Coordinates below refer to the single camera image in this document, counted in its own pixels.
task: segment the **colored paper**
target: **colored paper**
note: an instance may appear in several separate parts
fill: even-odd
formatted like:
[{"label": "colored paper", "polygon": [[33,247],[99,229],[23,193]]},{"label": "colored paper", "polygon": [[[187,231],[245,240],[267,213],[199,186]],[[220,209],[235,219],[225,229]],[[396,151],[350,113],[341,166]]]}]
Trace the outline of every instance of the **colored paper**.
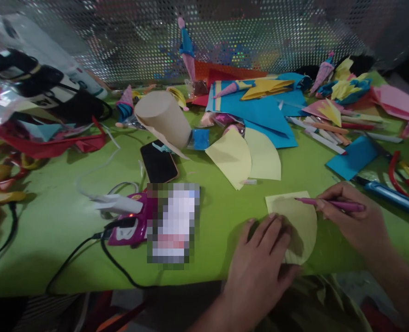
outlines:
[{"label": "colored paper", "polygon": [[294,133],[292,133],[292,130],[291,130],[292,134],[283,134],[276,130],[255,124],[248,120],[245,120],[245,126],[246,128],[251,128],[265,134],[270,139],[275,148],[294,148],[298,146],[298,143],[295,139]]},{"label": "colored paper", "polygon": [[251,174],[249,147],[237,129],[232,128],[205,150],[235,189],[240,190]]},{"label": "colored paper", "polygon": [[241,98],[246,101],[250,99],[258,99],[267,95],[276,95],[279,93],[291,91],[289,85],[294,81],[280,81],[280,80],[267,80],[260,79],[255,81],[255,86],[250,88]]},{"label": "colored paper", "polygon": [[210,76],[211,70],[217,70],[227,74],[237,76],[235,79],[253,79],[258,77],[265,77],[268,75],[266,71],[256,71],[245,68],[232,67],[228,65],[217,65],[213,63],[206,63],[195,61],[195,78],[196,80],[206,80]]},{"label": "colored paper", "polygon": [[343,60],[343,62],[335,69],[333,81],[347,80],[351,75],[350,69],[353,64],[354,61],[351,60],[351,58],[346,58]]},{"label": "colored paper", "polygon": [[306,107],[307,103],[301,90],[294,90],[279,95],[274,95],[273,98],[277,101],[277,103],[283,101],[282,113],[284,116],[297,117],[309,115],[303,111],[303,107]]},{"label": "colored paper", "polygon": [[304,79],[305,76],[302,74],[294,73],[294,72],[289,72],[289,73],[284,73],[278,75],[278,79],[282,81],[294,81],[294,84],[292,85],[292,89],[297,90],[298,84],[301,82],[302,79]]},{"label": "colored paper", "polygon": [[282,179],[282,164],[271,140],[263,133],[246,128],[245,140],[251,152],[250,178]]},{"label": "colored paper", "polygon": [[[225,88],[231,82],[222,82]],[[292,129],[278,108],[272,96],[261,99],[241,101],[244,91],[226,95],[221,99],[221,111],[248,120],[260,126],[279,131],[286,136],[294,137]]]},{"label": "colored paper", "polygon": [[340,110],[329,99],[325,99],[326,103],[317,108],[324,116],[335,123],[337,126],[342,126],[342,114]]},{"label": "colored paper", "polygon": [[[219,94],[222,91],[222,81],[216,81],[215,82],[215,94]],[[214,109],[216,112],[221,111],[221,104],[222,104],[222,98],[216,98],[215,104],[214,104]]]},{"label": "colored paper", "polygon": [[[344,112],[343,106],[337,104],[335,101],[331,101],[331,103],[340,111],[340,113]],[[329,106],[329,104],[325,101],[325,99],[323,99],[310,104],[308,107],[303,108],[303,111],[315,115],[319,118],[330,120],[326,115],[319,111],[320,107],[324,108],[327,106]]]},{"label": "colored paper", "polygon": [[60,124],[32,124],[24,121],[19,121],[19,123],[28,131],[31,139],[36,142],[49,142],[62,129]]},{"label": "colored paper", "polygon": [[379,155],[377,149],[366,136],[360,136],[345,148],[346,155],[336,155],[327,166],[349,181]]},{"label": "colored paper", "polygon": [[372,87],[371,93],[374,101],[380,104],[388,114],[409,120],[409,94],[387,84],[379,88]]},{"label": "colored paper", "polygon": [[317,240],[317,214],[315,208],[294,198],[309,198],[307,191],[265,197],[269,213],[285,217],[291,225],[292,235],[283,263],[301,265],[308,260]]}]

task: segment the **perforated metal panel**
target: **perforated metal panel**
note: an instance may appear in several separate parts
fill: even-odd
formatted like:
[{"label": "perforated metal panel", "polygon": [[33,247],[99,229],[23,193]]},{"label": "perforated metal panel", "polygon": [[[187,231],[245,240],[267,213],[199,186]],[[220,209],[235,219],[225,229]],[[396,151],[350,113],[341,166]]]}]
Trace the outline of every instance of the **perforated metal panel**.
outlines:
[{"label": "perforated metal panel", "polygon": [[117,87],[187,77],[178,15],[205,62],[280,73],[331,50],[383,69],[409,55],[409,0],[0,0],[1,14],[15,11]]}]

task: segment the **table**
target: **table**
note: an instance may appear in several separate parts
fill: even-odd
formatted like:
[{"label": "table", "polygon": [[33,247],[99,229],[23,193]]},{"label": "table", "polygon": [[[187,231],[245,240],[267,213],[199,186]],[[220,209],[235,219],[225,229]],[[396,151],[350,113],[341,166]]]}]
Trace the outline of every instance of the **table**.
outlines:
[{"label": "table", "polygon": [[[373,74],[374,83],[383,80]],[[185,113],[192,124],[199,122],[202,113]],[[401,120],[390,119],[388,132],[397,133]],[[114,120],[107,121],[122,150],[112,163],[82,181],[83,188],[92,194],[106,194],[122,181],[140,181],[138,160],[142,145],[154,140],[145,131],[118,130]],[[214,138],[217,129],[213,129]],[[193,263],[185,270],[163,271],[146,261],[147,247],[109,247],[112,255],[130,275],[142,285],[181,285],[225,279],[242,224],[251,217],[262,220],[267,215],[265,196],[307,190],[314,197],[338,181],[325,166],[334,153],[293,126],[297,148],[280,149],[282,180],[259,180],[257,185],[245,185],[234,190],[204,152],[192,151],[191,160],[175,157],[180,170],[176,182],[202,185],[200,224],[195,242]],[[409,161],[409,139],[400,145],[383,144],[389,151],[402,150]],[[28,198],[18,204],[19,229],[11,246],[0,255],[0,296],[38,295],[75,247],[106,224],[94,211],[86,197],[75,189],[75,179],[83,172],[104,163],[116,147],[108,141],[105,147],[91,154],[67,151],[51,159],[43,168],[33,171],[23,182]],[[388,164],[375,160],[361,175],[390,184]],[[129,187],[121,194],[131,194]],[[409,262],[409,215],[378,200],[384,208],[389,234],[401,255]],[[11,219],[7,206],[0,220],[0,246],[5,241]],[[317,242],[304,265],[305,274],[333,273],[358,270],[364,267],[359,257],[337,227],[319,218]],[[99,243],[86,245],[58,279],[58,293],[79,293],[110,289],[126,289],[131,285],[125,276],[107,259]]]}]

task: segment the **black cable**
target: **black cable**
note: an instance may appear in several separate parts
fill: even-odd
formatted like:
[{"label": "black cable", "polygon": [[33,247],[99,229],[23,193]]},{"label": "black cable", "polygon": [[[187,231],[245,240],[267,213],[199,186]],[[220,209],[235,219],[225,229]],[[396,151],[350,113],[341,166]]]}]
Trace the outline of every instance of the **black cable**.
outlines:
[{"label": "black cable", "polygon": [[136,222],[136,218],[124,218],[121,220],[115,220],[113,222],[110,222],[104,227],[104,231],[102,233],[96,233],[93,236],[87,238],[84,240],[82,243],[78,245],[77,248],[69,255],[69,257],[65,260],[65,262],[61,265],[60,269],[57,271],[57,273],[52,277],[51,281],[49,281],[48,285],[46,286],[46,294],[51,295],[51,296],[56,296],[57,294],[53,293],[51,291],[52,286],[56,282],[57,278],[61,275],[63,270],[69,265],[71,259],[74,257],[74,255],[79,251],[86,243],[88,243],[90,240],[98,240],[100,239],[100,243],[102,245],[103,252],[105,255],[111,260],[111,262],[127,277],[129,282],[135,287],[135,288],[140,288],[140,289],[150,289],[154,288],[155,286],[141,286],[137,284],[131,276],[127,273],[127,271],[112,257],[111,253],[108,251],[106,248],[105,240],[111,235],[111,231],[114,227],[132,227],[134,226]]},{"label": "black cable", "polygon": [[[107,224],[104,229],[108,230],[108,229],[112,229],[114,227],[117,227],[118,225],[120,227],[126,227],[126,223],[135,223],[135,218],[125,218],[122,220],[117,220],[117,221],[113,221],[109,224]],[[100,238],[100,244],[102,246],[103,252],[105,253],[105,255],[109,258],[109,260],[112,262],[112,264],[114,264],[125,276],[126,278],[129,280],[129,282],[131,283],[132,286],[134,286],[135,288],[139,288],[142,290],[146,290],[146,289],[152,289],[152,288],[156,288],[157,286],[142,286],[140,284],[137,284],[134,279],[132,279],[132,277],[129,275],[129,273],[124,269],[123,266],[121,266],[114,257],[112,257],[111,253],[109,252],[108,248],[106,247],[105,244],[105,233],[103,232],[102,237]]]},{"label": "black cable", "polygon": [[83,247],[86,243],[88,243],[90,240],[95,238],[94,234],[93,236],[87,238],[84,240],[82,243],[78,245],[77,248],[69,255],[69,257],[65,260],[65,262],[61,265],[60,269],[57,271],[57,273],[52,277],[51,281],[49,281],[48,285],[46,286],[46,294],[47,295],[53,295],[55,296],[56,294],[51,292],[51,287],[54,285],[55,281],[57,278],[60,276],[60,274],[63,272],[63,270],[66,268],[67,265],[69,265],[69,261],[74,257],[74,255]]},{"label": "black cable", "polygon": [[2,252],[3,249],[6,248],[8,244],[14,239],[14,236],[17,233],[18,229],[17,202],[9,202],[8,206],[12,215],[12,226],[5,243],[0,248],[0,252]]}]

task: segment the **red paper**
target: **red paper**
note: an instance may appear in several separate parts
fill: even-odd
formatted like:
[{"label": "red paper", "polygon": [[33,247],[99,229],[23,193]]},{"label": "red paper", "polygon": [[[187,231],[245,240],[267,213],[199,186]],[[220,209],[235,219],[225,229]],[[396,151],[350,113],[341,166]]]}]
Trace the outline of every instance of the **red paper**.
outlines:
[{"label": "red paper", "polygon": [[32,142],[9,134],[10,130],[0,126],[0,139],[34,159],[53,158],[62,155],[72,145],[76,145],[84,153],[97,151],[106,144],[106,134],[95,117],[92,121],[100,129],[100,135],[85,137],[73,137],[61,141],[50,141],[44,143]]}]

